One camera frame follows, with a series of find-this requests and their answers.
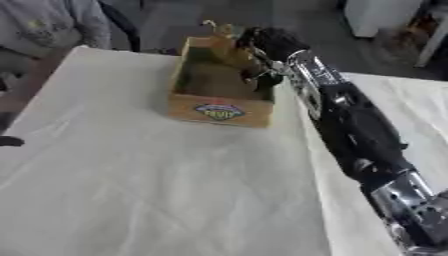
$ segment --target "box label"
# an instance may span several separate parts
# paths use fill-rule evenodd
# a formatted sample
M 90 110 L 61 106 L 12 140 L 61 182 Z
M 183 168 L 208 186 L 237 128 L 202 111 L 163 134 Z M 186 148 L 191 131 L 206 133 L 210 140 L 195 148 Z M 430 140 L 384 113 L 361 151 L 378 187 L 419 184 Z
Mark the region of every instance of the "box label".
M 245 115 L 242 110 L 232 105 L 203 104 L 194 109 L 215 121 L 225 121 Z

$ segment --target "black robotic wrist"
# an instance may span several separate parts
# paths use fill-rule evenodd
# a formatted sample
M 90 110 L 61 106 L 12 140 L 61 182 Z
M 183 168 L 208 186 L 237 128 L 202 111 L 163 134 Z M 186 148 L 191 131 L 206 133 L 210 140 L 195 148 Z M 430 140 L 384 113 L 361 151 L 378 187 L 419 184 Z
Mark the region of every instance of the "black robotic wrist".
M 292 33 L 278 28 L 250 28 L 237 41 L 237 47 L 254 46 L 264 51 L 273 61 L 286 62 L 289 56 L 310 47 L 300 42 Z

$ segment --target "table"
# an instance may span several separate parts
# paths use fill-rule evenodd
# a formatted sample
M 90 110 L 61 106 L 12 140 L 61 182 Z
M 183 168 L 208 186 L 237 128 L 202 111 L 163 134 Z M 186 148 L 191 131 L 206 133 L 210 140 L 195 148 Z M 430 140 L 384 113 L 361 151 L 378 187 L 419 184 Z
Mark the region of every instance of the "table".
M 286 84 L 269 129 L 164 115 L 176 57 L 76 48 L 0 148 L 2 255 L 397 255 Z M 344 74 L 436 190 L 447 84 Z

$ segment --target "person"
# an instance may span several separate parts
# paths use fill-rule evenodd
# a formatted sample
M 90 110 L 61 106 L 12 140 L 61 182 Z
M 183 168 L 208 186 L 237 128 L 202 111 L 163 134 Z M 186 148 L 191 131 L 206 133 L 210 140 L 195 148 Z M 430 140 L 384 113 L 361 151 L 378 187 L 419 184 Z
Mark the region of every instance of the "person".
M 22 75 L 58 48 L 110 47 L 98 0 L 1 0 L 0 31 L 0 73 Z

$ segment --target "chair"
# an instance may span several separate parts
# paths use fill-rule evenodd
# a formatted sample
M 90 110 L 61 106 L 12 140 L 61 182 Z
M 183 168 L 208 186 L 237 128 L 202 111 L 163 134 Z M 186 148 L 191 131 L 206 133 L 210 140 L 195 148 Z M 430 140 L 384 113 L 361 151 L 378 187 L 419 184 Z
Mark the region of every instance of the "chair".
M 106 4 L 102 1 L 99 1 L 99 3 L 106 17 L 126 34 L 131 51 L 140 52 L 141 39 L 139 31 L 135 27 L 135 25 L 132 24 L 132 22 L 128 18 L 126 18 L 124 14 L 122 14 L 112 5 Z

